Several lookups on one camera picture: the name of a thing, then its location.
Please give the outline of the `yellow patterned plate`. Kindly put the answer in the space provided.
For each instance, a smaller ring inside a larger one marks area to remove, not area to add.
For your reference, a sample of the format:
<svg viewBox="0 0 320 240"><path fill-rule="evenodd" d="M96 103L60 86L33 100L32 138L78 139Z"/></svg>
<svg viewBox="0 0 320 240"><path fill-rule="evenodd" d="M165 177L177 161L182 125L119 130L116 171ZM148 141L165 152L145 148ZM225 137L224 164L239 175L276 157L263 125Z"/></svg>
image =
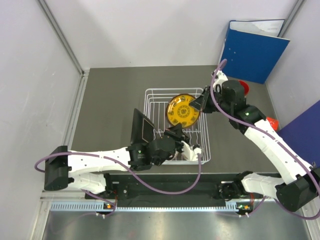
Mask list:
<svg viewBox="0 0 320 240"><path fill-rule="evenodd" d="M190 106L196 98L190 94L173 97L166 106L165 116L171 126L181 124L186 129L194 125L200 117L200 111Z"/></svg>

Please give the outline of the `black floral rectangular tray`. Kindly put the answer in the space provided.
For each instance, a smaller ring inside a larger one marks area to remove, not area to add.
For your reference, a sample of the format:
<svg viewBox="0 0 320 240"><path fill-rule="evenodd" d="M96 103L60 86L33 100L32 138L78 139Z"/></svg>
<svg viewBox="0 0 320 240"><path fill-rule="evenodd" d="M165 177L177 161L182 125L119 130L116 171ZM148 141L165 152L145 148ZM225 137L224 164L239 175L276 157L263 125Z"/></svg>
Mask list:
<svg viewBox="0 0 320 240"><path fill-rule="evenodd" d="M142 145L147 147L154 140L155 126L141 111L137 108L133 111L132 128L130 144Z"/></svg>

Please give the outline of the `black skull mug red inside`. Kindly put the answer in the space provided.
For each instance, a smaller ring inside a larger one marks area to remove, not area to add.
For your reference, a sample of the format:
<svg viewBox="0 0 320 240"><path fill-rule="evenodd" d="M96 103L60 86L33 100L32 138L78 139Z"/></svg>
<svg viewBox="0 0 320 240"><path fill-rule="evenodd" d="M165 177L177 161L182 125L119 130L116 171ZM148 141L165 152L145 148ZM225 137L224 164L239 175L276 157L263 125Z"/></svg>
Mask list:
<svg viewBox="0 0 320 240"><path fill-rule="evenodd" d="M249 87L249 85L248 85L245 81L243 81L243 80L238 80L238 82L239 82L240 85L244 88L244 96L246 97L246 96L249 94L249 92L250 92L250 87Z"/></svg>

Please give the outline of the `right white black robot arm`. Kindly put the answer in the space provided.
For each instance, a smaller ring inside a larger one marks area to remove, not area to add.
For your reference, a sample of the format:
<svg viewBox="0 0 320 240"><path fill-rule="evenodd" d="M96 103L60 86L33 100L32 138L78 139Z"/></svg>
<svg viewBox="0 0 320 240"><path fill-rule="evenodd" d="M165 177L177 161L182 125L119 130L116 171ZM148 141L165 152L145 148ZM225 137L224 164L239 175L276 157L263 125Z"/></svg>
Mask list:
<svg viewBox="0 0 320 240"><path fill-rule="evenodd" d="M250 193L273 198L286 211L296 212L320 196L320 169L304 161L274 131L266 116L247 103L237 80L216 81L189 105L204 114L224 114L230 124L252 141L280 174L279 177L245 171L232 183L239 198Z"/></svg>

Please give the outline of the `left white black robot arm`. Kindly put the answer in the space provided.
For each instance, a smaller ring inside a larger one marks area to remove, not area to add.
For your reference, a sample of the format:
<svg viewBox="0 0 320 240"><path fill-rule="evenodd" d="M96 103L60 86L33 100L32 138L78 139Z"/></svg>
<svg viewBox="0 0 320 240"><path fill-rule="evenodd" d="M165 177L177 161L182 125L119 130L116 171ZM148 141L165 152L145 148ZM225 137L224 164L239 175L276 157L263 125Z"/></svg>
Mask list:
<svg viewBox="0 0 320 240"><path fill-rule="evenodd" d="M154 138L151 134L149 137L134 136L130 146L108 151L79 152L61 145L44 160L44 189L59 191L72 187L106 199L114 191L106 176L108 171L146 171L177 155L190 161L198 160L199 150L190 146L180 124L168 128L164 136Z"/></svg>

